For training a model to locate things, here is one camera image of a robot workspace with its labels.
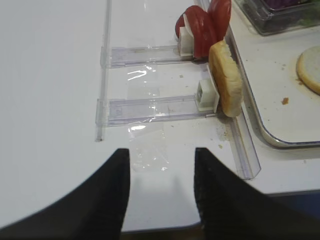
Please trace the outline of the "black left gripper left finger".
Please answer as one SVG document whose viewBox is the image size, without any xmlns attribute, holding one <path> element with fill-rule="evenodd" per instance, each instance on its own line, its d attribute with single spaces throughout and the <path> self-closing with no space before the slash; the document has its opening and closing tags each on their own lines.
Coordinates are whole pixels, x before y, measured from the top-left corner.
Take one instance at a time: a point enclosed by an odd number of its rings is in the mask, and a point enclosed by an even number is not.
<svg viewBox="0 0 320 240">
<path fill-rule="evenodd" d="M 117 149 L 72 192 L 0 230 L 2 240 L 118 240 L 129 202 L 130 153 Z"/>
</svg>

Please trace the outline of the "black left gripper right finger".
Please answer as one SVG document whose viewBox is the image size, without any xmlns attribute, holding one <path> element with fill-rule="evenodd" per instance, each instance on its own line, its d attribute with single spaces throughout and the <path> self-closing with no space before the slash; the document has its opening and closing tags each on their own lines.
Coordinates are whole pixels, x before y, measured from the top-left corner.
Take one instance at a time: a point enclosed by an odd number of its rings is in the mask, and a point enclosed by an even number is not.
<svg viewBox="0 0 320 240">
<path fill-rule="evenodd" d="M 194 157 L 194 197 L 207 240 L 318 240 L 320 221 L 247 184 L 207 148 Z"/>
</svg>

